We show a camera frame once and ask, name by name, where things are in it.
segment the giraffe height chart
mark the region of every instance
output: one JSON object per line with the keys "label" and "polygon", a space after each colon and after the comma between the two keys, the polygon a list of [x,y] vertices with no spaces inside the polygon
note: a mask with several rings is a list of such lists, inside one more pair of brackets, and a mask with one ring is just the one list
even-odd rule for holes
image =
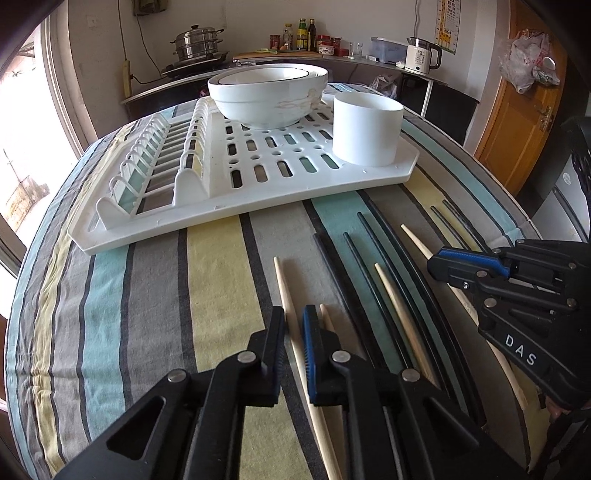
{"label": "giraffe height chart", "polygon": [[453,54],[460,33],[460,4],[461,0],[439,0],[437,3],[435,43]]}

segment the sauce bottle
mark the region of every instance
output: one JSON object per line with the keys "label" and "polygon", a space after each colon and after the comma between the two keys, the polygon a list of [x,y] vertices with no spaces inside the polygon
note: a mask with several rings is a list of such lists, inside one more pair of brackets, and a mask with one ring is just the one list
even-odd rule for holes
{"label": "sauce bottle", "polygon": [[308,50],[308,27],[306,26],[305,18],[300,18],[300,25],[297,27],[295,47],[298,50]]}
{"label": "sauce bottle", "polygon": [[310,18],[308,27],[308,51],[316,51],[316,25],[313,18]]}

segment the striped tablecloth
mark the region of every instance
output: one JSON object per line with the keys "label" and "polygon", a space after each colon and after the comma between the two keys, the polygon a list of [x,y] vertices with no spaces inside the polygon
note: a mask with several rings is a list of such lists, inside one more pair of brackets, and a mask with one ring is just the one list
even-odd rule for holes
{"label": "striped tablecloth", "polygon": [[[193,105],[165,114],[172,118]],[[283,261],[296,310],[327,304],[343,346],[358,351],[350,320],[314,246],[315,232],[332,240],[384,358],[391,369],[400,369],[400,356],[342,236],[350,233],[368,265],[380,260],[356,217],[362,212],[379,229],[367,198],[383,211],[423,270],[426,262],[400,224],[433,251],[458,247],[430,210],[436,205],[445,212],[444,199],[469,218],[490,247],[537,238],[523,211],[479,163],[407,113],[403,136],[420,156],[404,185],[259,210],[88,257],[70,240],[67,227],[97,167],[131,128],[126,125],[88,148],[52,201],[18,278],[5,375],[15,440],[33,478],[52,477],[169,370],[203,371],[243,349],[250,334],[263,327],[271,306],[280,304],[275,256]],[[447,217],[465,233],[454,217]],[[400,259],[388,249],[424,310]],[[535,387],[516,372],[532,399],[522,412],[463,307],[447,286],[431,285],[478,386],[488,432],[525,466],[537,456],[547,428],[547,412],[540,410]],[[286,370],[279,405],[247,410],[243,479],[326,478],[297,371],[293,366]],[[342,462],[342,448],[337,455]]]}

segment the white bowl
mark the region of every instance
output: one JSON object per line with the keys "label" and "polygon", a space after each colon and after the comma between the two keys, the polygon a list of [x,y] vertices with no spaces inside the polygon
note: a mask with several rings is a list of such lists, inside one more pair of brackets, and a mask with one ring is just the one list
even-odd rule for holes
{"label": "white bowl", "polygon": [[[281,75],[295,75],[298,70],[307,74],[279,79]],[[248,77],[243,79],[272,80],[224,83],[227,77],[238,80],[245,72],[249,72]],[[328,77],[326,69],[314,65],[275,63],[232,69],[212,77],[207,84],[209,94],[225,117],[255,130],[266,130],[288,127],[308,115],[320,103]]]}
{"label": "white bowl", "polygon": [[219,80],[221,85],[237,85],[238,83],[276,82],[307,77],[307,70],[296,68],[256,69],[245,72],[231,73]]}

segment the refrigerator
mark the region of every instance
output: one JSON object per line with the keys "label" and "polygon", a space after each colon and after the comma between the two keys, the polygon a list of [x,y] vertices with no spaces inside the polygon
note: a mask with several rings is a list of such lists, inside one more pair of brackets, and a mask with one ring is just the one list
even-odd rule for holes
{"label": "refrigerator", "polygon": [[571,158],[532,218],[544,240],[589,243],[589,211]]}
{"label": "refrigerator", "polygon": [[[561,128],[566,131],[571,151],[576,153],[577,165],[586,166],[586,184],[591,186],[591,95],[585,117],[571,118]],[[589,189],[581,189],[572,160],[571,155],[532,221],[545,240],[589,243],[589,208],[583,193]]]}

